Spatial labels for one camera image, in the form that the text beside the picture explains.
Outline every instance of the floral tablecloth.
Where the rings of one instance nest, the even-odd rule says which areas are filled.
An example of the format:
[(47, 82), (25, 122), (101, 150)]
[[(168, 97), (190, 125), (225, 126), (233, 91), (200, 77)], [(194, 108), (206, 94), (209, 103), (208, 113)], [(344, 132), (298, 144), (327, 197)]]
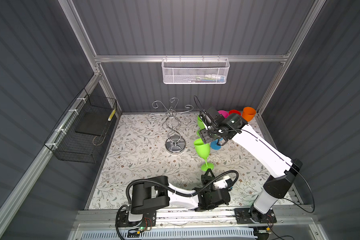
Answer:
[[(200, 167), (204, 160), (193, 146), (193, 141), (198, 138), (197, 114), (178, 114), (177, 117), (181, 120), (189, 117), (192, 122), (183, 124), (179, 130), (186, 141), (185, 151), (171, 155), (164, 148), (168, 132), (161, 123), (165, 118), (149, 122), (147, 114), (121, 116), (89, 209), (117, 209), (126, 204), (125, 188), (135, 179), (166, 175), (177, 187), (193, 189), (201, 186), (200, 177), (204, 172)], [(255, 119), (250, 125), (262, 136)], [(233, 141), (220, 150), (211, 149), (208, 162), (215, 165), (215, 175), (227, 170), (240, 173), (230, 192), (230, 206), (250, 206), (269, 176), (260, 162)], [(289, 203), (278, 200), (276, 204)]]

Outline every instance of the green wine glass base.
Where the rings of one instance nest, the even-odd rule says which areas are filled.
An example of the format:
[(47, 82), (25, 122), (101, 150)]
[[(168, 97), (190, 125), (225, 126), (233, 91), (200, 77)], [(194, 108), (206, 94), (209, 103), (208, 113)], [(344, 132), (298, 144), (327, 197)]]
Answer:
[(208, 169), (213, 170), (214, 165), (210, 162), (206, 162), (202, 165), (202, 171), (206, 172)]

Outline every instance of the chrome round base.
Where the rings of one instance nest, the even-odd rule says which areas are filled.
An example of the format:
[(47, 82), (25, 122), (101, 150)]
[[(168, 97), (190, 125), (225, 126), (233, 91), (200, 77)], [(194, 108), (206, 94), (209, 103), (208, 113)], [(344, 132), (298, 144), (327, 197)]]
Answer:
[(183, 137), (180, 137), (178, 135), (172, 135), (167, 139), (167, 141), (165, 142), (165, 149), (170, 153), (170, 154), (179, 154), (182, 153), (185, 150), (185, 140), (183, 139)]

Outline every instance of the pink cup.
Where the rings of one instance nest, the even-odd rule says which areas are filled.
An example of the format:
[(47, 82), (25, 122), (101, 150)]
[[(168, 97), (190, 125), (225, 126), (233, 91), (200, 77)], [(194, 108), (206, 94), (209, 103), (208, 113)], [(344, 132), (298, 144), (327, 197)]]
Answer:
[(227, 111), (224, 111), (224, 110), (220, 110), (218, 111), (218, 113), (220, 113), (221, 115), (223, 115), (224, 118), (227, 118), (228, 117), (228, 112)]

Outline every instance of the white mesh basket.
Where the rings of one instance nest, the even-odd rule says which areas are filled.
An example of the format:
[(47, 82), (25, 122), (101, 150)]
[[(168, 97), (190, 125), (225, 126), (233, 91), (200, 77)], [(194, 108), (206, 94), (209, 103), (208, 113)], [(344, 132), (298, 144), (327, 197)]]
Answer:
[(163, 58), (165, 84), (224, 84), (228, 76), (227, 58), (169, 61)]

